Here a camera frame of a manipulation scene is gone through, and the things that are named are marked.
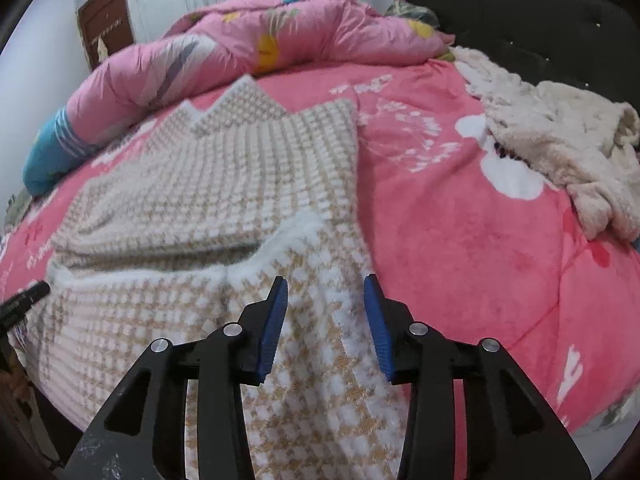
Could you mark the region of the beige white checkered knit sweater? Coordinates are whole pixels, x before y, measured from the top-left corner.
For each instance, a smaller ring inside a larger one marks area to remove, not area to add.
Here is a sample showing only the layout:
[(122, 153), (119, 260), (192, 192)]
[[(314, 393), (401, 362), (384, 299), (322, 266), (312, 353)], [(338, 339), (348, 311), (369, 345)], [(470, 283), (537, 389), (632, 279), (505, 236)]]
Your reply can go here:
[(175, 108), (142, 151), (76, 195), (51, 240), (26, 367), (86, 428), (154, 339), (206, 337), (288, 282), (266, 382), (243, 390), (261, 479), (391, 479), (407, 404), (378, 369), (363, 305), (357, 111), (290, 112), (243, 77)]

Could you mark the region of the blue pillow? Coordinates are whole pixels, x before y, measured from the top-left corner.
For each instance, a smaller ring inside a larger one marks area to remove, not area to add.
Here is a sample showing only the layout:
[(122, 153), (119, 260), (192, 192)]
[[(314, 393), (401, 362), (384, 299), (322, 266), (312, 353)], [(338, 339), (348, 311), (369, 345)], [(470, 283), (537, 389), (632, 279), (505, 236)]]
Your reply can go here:
[(65, 107), (59, 108), (38, 131), (23, 168), (30, 196), (50, 193), (62, 177), (90, 159), (100, 147), (82, 140), (73, 130)]

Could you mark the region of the red floral bed sheet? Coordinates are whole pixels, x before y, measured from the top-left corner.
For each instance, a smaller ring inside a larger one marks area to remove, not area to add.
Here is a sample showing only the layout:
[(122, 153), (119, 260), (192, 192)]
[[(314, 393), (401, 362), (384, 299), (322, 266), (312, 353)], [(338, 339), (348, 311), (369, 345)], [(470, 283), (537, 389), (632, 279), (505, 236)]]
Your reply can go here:
[(358, 211), (386, 292), (446, 336), (494, 336), (573, 430), (639, 411), (639, 256), (588, 240), (568, 195), (501, 155), (445, 62), (265, 77), (289, 110), (358, 108)]

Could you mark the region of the cream fluffy blanket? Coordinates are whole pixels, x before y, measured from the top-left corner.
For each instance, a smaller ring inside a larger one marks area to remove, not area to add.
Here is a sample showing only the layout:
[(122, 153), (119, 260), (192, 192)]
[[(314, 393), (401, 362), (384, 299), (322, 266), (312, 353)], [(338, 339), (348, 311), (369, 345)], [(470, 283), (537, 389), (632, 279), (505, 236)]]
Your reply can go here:
[(454, 47), (454, 65), (482, 103), (489, 131), (572, 200), (582, 232), (639, 237), (639, 114), (589, 90), (530, 84), (479, 50)]

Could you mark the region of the brown wooden door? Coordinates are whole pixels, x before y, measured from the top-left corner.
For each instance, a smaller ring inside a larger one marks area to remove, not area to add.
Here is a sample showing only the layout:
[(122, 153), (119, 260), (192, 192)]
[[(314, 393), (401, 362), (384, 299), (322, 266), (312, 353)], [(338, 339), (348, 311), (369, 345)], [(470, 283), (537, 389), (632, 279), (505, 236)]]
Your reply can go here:
[(127, 0), (88, 0), (77, 18), (90, 70), (134, 43)]

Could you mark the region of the pink floral quilt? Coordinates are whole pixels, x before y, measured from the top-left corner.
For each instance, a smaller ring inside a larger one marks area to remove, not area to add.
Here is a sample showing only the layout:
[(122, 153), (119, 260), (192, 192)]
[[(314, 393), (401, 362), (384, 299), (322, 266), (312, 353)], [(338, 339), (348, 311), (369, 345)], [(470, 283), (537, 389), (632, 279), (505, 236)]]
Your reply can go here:
[(226, 0), (186, 14), (159, 40), (109, 56), (58, 112), (54, 136), (85, 155), (153, 110), (245, 74), (320, 61), (416, 65), (453, 42), (360, 0)]

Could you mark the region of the black tufted headboard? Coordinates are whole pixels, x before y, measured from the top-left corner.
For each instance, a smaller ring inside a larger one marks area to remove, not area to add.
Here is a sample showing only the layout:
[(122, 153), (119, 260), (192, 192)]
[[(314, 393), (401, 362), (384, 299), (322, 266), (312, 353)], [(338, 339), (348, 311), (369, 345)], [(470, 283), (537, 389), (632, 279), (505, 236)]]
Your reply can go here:
[(551, 80), (639, 104), (639, 27), (620, 0), (409, 0), (457, 44), (531, 84)]

